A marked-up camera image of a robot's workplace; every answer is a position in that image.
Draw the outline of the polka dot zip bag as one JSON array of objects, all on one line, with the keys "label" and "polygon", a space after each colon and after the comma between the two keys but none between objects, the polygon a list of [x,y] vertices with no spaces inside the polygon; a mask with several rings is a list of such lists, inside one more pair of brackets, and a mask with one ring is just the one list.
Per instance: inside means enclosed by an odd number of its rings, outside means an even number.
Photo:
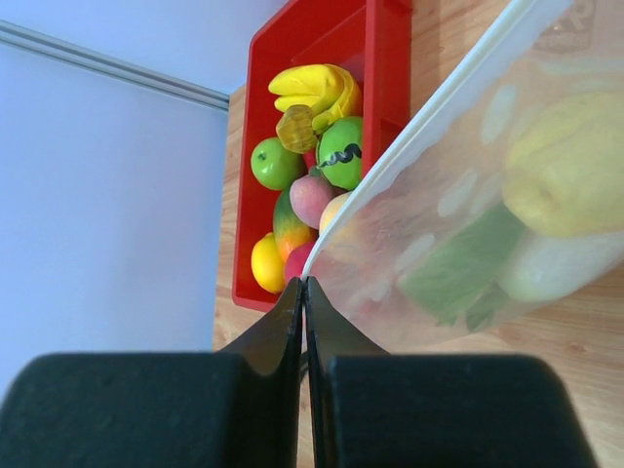
[{"label": "polka dot zip bag", "polygon": [[[509,3],[350,195],[304,274],[384,346],[471,333],[464,318],[439,326],[399,280],[504,204],[509,149],[539,112],[589,92],[623,94],[622,3]],[[479,331],[554,302],[508,297]]]}]

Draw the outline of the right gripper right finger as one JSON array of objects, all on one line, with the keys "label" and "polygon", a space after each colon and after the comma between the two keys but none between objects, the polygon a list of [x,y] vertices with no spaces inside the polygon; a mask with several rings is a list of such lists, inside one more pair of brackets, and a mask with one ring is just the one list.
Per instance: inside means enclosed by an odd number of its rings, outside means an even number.
[{"label": "right gripper right finger", "polygon": [[319,467],[593,467],[563,382],[518,354],[392,355],[305,283]]}]

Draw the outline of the yellow pear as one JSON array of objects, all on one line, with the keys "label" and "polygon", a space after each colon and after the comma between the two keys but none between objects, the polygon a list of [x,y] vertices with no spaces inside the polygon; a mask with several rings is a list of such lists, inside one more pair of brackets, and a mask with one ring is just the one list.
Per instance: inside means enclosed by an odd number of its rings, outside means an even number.
[{"label": "yellow pear", "polygon": [[502,195],[544,236],[621,231],[623,94],[577,94],[539,112],[509,149]]}]

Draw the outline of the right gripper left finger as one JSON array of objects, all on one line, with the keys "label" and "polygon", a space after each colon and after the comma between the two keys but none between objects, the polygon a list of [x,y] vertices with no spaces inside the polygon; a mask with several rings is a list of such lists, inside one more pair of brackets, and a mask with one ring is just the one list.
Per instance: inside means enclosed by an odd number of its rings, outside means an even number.
[{"label": "right gripper left finger", "polygon": [[216,352],[55,353],[1,406],[5,467],[293,467],[302,285]]}]

